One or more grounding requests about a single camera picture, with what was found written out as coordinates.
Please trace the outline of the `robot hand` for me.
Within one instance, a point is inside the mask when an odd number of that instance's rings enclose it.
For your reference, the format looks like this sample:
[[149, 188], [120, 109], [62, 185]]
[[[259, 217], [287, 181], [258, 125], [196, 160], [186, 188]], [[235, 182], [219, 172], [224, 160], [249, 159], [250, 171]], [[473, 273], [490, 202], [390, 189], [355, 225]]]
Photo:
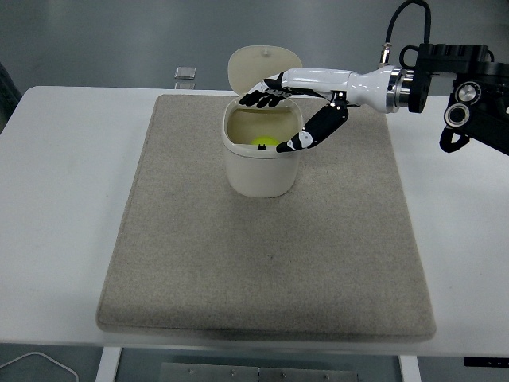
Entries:
[[276, 107], [291, 96], [307, 95], [328, 103], [313, 115], [278, 153], [314, 148], [348, 119], [348, 108], [367, 105], [377, 112], [398, 110], [392, 66], [367, 74], [324, 68], [291, 68], [261, 80], [239, 103], [247, 107]]

